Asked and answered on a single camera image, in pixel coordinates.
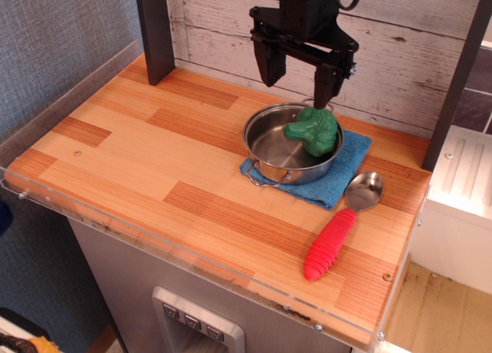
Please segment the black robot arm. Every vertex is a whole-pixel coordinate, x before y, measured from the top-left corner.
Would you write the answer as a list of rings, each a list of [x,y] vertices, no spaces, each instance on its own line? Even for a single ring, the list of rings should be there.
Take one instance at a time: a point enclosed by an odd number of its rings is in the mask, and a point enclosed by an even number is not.
[[[343,5],[341,0],[279,0],[277,8],[251,8],[251,40],[263,83],[277,83],[286,74],[287,57],[296,58],[316,68],[314,107],[325,108],[354,74],[359,44],[339,27],[337,17],[359,1]]]

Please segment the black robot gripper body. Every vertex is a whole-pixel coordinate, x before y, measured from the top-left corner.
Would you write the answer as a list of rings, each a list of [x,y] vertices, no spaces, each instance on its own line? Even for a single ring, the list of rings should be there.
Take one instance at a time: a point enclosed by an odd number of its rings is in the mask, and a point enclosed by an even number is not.
[[[285,55],[314,65],[328,58],[344,68],[344,78],[350,78],[358,43],[340,29],[337,16],[340,10],[354,9],[358,2],[279,0],[277,8],[255,6],[249,11],[254,21],[251,40],[276,42]]]

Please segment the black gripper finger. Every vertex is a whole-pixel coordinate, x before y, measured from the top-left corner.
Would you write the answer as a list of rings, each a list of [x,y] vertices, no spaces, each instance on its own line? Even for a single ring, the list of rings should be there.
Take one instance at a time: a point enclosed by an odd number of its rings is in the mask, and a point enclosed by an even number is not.
[[[339,94],[343,82],[344,68],[341,65],[317,65],[314,73],[314,107],[325,108],[326,104]]]
[[[276,42],[254,38],[253,44],[261,80],[267,87],[271,87],[286,73],[286,55]]]

